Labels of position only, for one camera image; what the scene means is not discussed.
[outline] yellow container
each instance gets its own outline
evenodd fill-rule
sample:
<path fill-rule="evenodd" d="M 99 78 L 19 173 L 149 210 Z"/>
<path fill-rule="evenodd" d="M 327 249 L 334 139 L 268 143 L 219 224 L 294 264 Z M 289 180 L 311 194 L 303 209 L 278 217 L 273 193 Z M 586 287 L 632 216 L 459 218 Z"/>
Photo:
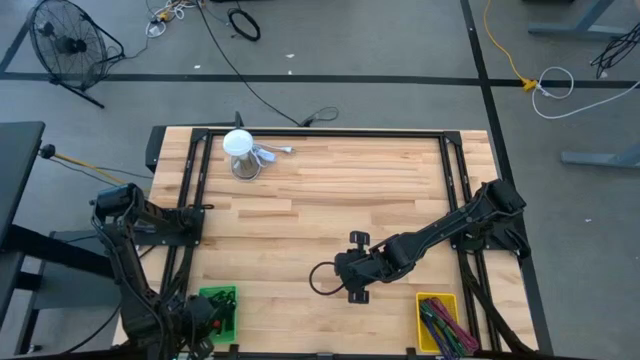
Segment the yellow container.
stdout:
<path fill-rule="evenodd" d="M 429 353 L 440 353 L 438 344 L 435 339 L 424 326 L 422 320 L 420 320 L 420 302 L 424 299 L 436 297 L 442 301 L 444 307 L 456 323 L 458 323 L 458 305 L 456 302 L 456 296 L 454 294 L 440 294 L 440 293 L 417 293 L 416 294 L 416 318 L 418 325 L 418 343 L 420 344 L 420 351 Z"/>

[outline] gray floor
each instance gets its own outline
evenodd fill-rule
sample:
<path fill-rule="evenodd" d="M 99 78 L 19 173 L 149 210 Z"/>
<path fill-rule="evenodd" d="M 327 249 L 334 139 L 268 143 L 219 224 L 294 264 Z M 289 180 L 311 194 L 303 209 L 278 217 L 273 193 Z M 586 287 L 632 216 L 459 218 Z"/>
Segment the gray floor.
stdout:
<path fill-rule="evenodd" d="M 161 1 L 150 0 L 153 4 Z M 5 0 L 0 47 L 7 48 L 32 1 Z M 514 55 L 519 70 L 537 77 L 560 65 L 577 79 L 594 79 L 589 61 L 601 42 L 532 37 L 528 21 L 574 21 L 589 1 L 572 6 L 494 0 L 490 25 Z M 632 0 L 619 0 L 603 25 L 630 28 L 640 13 Z M 78 0 L 133 54 L 145 43 L 146 7 L 142 0 L 109 4 Z M 515 76 L 482 28 L 484 0 L 471 0 L 485 62 L 491 78 Z M 225 4 L 208 4 L 224 16 Z M 415 75 L 475 77 L 459 2 L 447 0 L 273 0 L 243 3 L 260 23 L 263 39 L 250 43 L 209 17 L 221 45 L 247 74 Z M 211 44 L 195 10 L 170 24 L 149 42 L 139 58 L 115 73 L 230 74 Z M 295 54 L 291 59 L 287 54 Z M 637 80 L 640 52 L 608 71 L 608 80 Z M 28 38 L 8 71 L 42 72 Z M 340 117 L 318 126 L 382 128 L 488 129 L 478 87 L 403 84 L 254 84 L 255 90 L 295 118 L 323 106 L 337 106 Z M 620 90 L 577 89 L 564 102 L 540 99 L 545 113 L 562 113 L 612 96 Z M 94 164 L 144 172 L 144 147 L 151 126 L 229 121 L 234 111 L 253 126 L 286 126 L 242 84 L 194 82 L 103 82 L 90 93 L 107 105 L 93 105 L 46 82 L 0 81 L 0 121 L 44 121 L 45 143 Z M 640 252 L 635 220 L 640 214 L 638 180 L 632 170 L 566 166 L 562 150 L 622 150 L 640 139 L 640 92 L 567 120 L 547 121 L 531 109 L 530 94 L 518 88 L 493 89 L 500 123 L 519 191 L 527 200 L 526 224 L 533 248 L 542 300 L 554 350 L 560 355 L 597 359 L 638 358 L 640 330 Z M 147 182 L 138 182 L 148 186 Z M 89 228 L 88 200 L 104 186 L 57 164 L 38 160 L 16 222 L 47 233 Z M 58 204 L 56 207 L 43 204 Z M 19 293 L 12 306 L 24 306 Z M 43 316 L 35 342 L 55 353 L 79 341 L 85 329 L 99 326 L 108 307 L 51 311 Z M 20 322 L 14 317 L 0 333 L 9 342 Z M 86 348 L 109 344 L 113 326 Z M 0 356 L 8 355 L 0 346 Z"/>

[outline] black fan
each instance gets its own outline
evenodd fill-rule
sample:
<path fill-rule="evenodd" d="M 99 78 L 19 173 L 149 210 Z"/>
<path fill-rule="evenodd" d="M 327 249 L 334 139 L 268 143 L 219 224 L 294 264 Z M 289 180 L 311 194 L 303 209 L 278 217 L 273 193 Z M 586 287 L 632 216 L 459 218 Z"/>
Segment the black fan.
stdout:
<path fill-rule="evenodd" d="M 66 0 L 41 0 L 28 23 L 31 44 L 51 83 L 104 108 L 85 91 L 107 76 L 110 64 L 125 58 L 122 44 Z M 117 55 L 108 56 L 103 33 L 120 47 Z"/>

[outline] green container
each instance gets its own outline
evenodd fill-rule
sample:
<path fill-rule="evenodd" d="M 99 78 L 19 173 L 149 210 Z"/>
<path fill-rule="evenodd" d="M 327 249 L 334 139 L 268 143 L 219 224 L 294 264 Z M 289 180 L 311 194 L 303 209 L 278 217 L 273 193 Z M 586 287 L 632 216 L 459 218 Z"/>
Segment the green container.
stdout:
<path fill-rule="evenodd" d="M 236 333 L 238 330 L 238 292 L 236 291 L 236 287 L 234 285 L 200 288 L 200 295 L 212 297 L 221 291 L 233 291 L 233 300 L 236 302 L 236 308 L 233 311 L 233 331 L 224 331 L 223 329 L 220 334 L 215 335 L 212 332 L 211 335 L 209 335 L 209 339 L 211 339 L 214 345 L 233 344 L 236 341 Z"/>

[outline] butcher block table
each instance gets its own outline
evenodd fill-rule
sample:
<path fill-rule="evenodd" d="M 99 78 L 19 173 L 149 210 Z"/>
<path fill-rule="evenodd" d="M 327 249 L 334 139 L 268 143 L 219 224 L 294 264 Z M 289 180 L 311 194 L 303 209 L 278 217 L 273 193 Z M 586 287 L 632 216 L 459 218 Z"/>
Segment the butcher block table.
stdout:
<path fill-rule="evenodd" d="M 176 207 L 191 131 L 166 129 L 149 197 L 157 205 Z M 237 286 L 236 343 L 241 353 L 406 354 L 407 348 L 419 349 L 417 292 L 454 293 L 459 322 L 468 327 L 457 253 L 448 241 L 429 249 L 404 278 L 368 286 L 367 305 L 349 304 L 346 290 L 324 297 L 309 287 L 314 265 L 354 247 L 351 231 L 370 233 L 373 245 L 416 231 L 449 211 L 438 140 L 395 138 L 393 131 L 386 132 L 389 137 L 256 136 L 257 143 L 292 146 L 294 152 L 276 152 L 277 161 L 252 182 L 232 177 L 223 137 L 214 138 L 203 204 L 215 209 L 206 211 L 189 293 Z M 482 182 L 497 177 L 491 146 L 485 131 L 460 134 L 475 192 Z M 202 146 L 196 152 L 196 169 Z M 449 153 L 462 205 L 455 155 Z M 196 176 L 194 172 L 189 201 Z M 508 251 L 484 254 L 497 309 L 525 344 L 537 348 L 518 260 Z M 156 290 L 166 255 L 167 248 L 158 247 L 142 260 Z M 472 256 L 469 261 L 475 270 Z M 315 273 L 314 284 L 329 291 L 340 281 L 326 266 Z M 476 308 L 482 344 L 489 349 L 485 315 L 477 301 Z M 125 340 L 118 326 L 114 344 Z M 216 345 L 215 350 L 228 347 Z"/>

